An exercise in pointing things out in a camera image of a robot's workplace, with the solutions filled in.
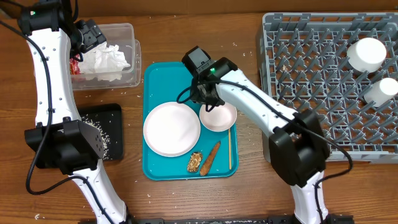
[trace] brown food item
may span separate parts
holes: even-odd
[[[211,150],[210,155],[207,157],[205,163],[200,168],[200,175],[201,176],[206,176],[209,173],[211,165],[213,164],[214,158],[216,157],[218,149],[220,148],[220,145],[221,145],[221,142],[218,142],[214,146],[214,148]]]
[[[200,152],[194,152],[191,155],[191,159],[189,160],[187,171],[188,172],[198,172],[199,165],[201,160],[203,159],[203,155]]]

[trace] blue tray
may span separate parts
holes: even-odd
[[[144,121],[151,110],[166,102],[175,102],[177,95],[191,85],[192,76],[180,62],[153,63],[144,75]],[[185,99],[189,91],[182,96]],[[200,106],[191,101],[186,102],[197,115]],[[205,160],[214,145],[221,141],[213,165],[208,175],[202,177],[199,172],[187,171],[188,161],[193,152],[201,152]],[[238,144],[236,142],[236,125],[231,128],[232,169],[229,169],[228,131],[216,133],[201,124],[201,133],[197,144],[188,153],[178,157],[164,157],[156,154],[142,138],[142,169],[152,180],[180,180],[212,177],[229,177],[238,169]]]

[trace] round plate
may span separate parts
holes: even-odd
[[[236,108],[229,103],[216,106],[210,112],[206,112],[206,105],[202,105],[199,112],[204,127],[215,132],[228,130],[234,125],[237,116]]]
[[[163,103],[148,114],[143,133],[154,152],[167,157],[181,156],[199,140],[200,121],[185,104]]]

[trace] wooden stick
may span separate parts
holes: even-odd
[[[218,149],[220,148],[220,145],[221,145],[221,142],[219,141],[214,146],[214,148],[211,150],[210,155],[207,157],[205,163],[200,168],[200,175],[201,176],[206,176],[209,173],[211,165],[213,164],[214,158],[216,157]]]
[[[231,128],[228,129],[228,152],[229,152],[229,169],[232,169],[232,155],[231,155]]]

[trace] chopstick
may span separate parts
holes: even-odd
[[[231,129],[228,129],[228,151],[229,151],[229,169],[232,169],[232,156],[231,156]]]

